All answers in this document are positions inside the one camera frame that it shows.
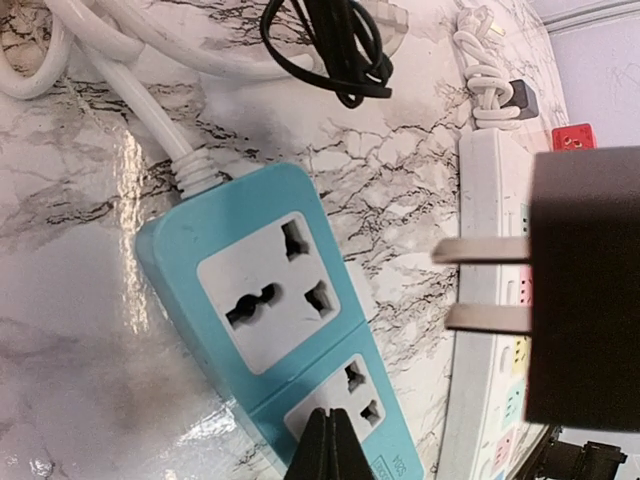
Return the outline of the black power adapter with cable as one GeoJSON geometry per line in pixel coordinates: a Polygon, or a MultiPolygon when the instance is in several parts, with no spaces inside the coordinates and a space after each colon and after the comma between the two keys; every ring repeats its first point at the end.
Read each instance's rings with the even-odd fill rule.
{"type": "Polygon", "coordinates": [[[524,237],[446,238],[437,264],[529,265],[530,307],[456,304],[449,329],[532,340],[529,422],[639,427],[639,150],[535,157],[524,237]]]}

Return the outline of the teal power strip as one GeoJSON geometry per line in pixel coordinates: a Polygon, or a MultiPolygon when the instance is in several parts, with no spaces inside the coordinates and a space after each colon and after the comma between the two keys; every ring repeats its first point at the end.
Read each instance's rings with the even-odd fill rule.
{"type": "Polygon", "coordinates": [[[281,163],[179,203],[137,233],[170,320],[279,471],[315,409],[348,418],[376,479],[424,467],[307,173],[281,163]]]}

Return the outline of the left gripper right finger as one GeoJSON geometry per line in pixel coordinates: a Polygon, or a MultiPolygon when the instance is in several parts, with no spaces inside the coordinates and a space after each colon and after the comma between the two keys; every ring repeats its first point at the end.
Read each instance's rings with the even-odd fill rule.
{"type": "Polygon", "coordinates": [[[327,423],[327,478],[331,480],[373,480],[348,413],[331,409],[327,423]]]}

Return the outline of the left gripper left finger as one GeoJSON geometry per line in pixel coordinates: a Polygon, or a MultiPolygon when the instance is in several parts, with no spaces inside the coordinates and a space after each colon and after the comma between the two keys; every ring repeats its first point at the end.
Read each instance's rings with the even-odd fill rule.
{"type": "Polygon", "coordinates": [[[329,478],[330,417],[324,409],[310,414],[284,480],[329,478]]]}

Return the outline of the dark grey USB charger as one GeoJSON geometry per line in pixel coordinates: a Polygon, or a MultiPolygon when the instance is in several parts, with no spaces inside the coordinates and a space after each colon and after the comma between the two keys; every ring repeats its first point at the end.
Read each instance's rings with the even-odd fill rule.
{"type": "Polygon", "coordinates": [[[529,120],[538,117],[540,110],[535,91],[524,79],[512,80],[510,85],[513,88],[513,95],[502,108],[518,107],[519,114],[515,117],[516,120],[529,120]]]}

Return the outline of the red cube socket adapter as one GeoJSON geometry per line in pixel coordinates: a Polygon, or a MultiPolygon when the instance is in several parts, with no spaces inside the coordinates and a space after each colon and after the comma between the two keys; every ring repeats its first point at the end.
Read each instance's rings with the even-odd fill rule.
{"type": "Polygon", "coordinates": [[[589,123],[554,128],[552,143],[554,151],[587,150],[597,147],[596,136],[589,123]]]}

